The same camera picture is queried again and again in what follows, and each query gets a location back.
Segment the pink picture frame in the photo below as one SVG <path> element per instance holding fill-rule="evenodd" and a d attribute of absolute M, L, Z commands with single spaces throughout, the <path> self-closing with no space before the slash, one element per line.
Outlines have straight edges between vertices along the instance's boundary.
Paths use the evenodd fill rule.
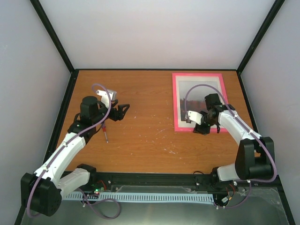
<path fill-rule="evenodd" d="M 177 132 L 191 132 L 195 127 L 195 123 L 187 123 L 184 126 L 181 126 L 177 120 L 177 112 L 175 112 L 176 102 L 174 94 L 176 92 L 176 82 L 179 80 L 189 80 L 189 81 L 220 81 L 221 87 L 225 89 L 224 80 L 222 74 L 220 73 L 172 73 L 172 88 L 173 88 L 173 114 L 174 114 L 174 130 Z M 192 87 L 186 94 L 185 99 L 185 110 L 187 110 L 186 100 L 190 91 L 196 87 L 207 86 L 206 84 L 198 84 Z"/>

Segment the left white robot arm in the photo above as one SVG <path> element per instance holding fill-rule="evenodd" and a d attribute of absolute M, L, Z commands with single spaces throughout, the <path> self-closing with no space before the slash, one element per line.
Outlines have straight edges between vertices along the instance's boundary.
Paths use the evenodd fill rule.
<path fill-rule="evenodd" d="M 59 147 L 34 173 L 26 173 L 21 178 L 21 201 L 30 218 L 40 214 L 50 217 L 67 195 L 81 186 L 91 189 L 97 185 L 93 166 L 81 164 L 70 174 L 63 176 L 63 173 L 98 132 L 97 126 L 103 126 L 107 119 L 122 120 L 129 107 L 111 101 L 109 96 L 102 96 L 101 100 L 94 96 L 82 99 L 80 112 Z"/>

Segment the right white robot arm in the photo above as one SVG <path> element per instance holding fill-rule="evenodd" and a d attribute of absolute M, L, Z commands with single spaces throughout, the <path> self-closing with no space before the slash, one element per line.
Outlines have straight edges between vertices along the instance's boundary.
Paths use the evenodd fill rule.
<path fill-rule="evenodd" d="M 276 179 L 274 142 L 249 127 L 235 109 L 220 101 L 218 94 L 205 97 L 207 110 L 188 111 L 186 118 L 195 122 L 194 133 L 207 135 L 212 126 L 223 127 L 238 145 L 235 162 L 213 169 L 218 182 L 258 181 L 272 182 Z"/>

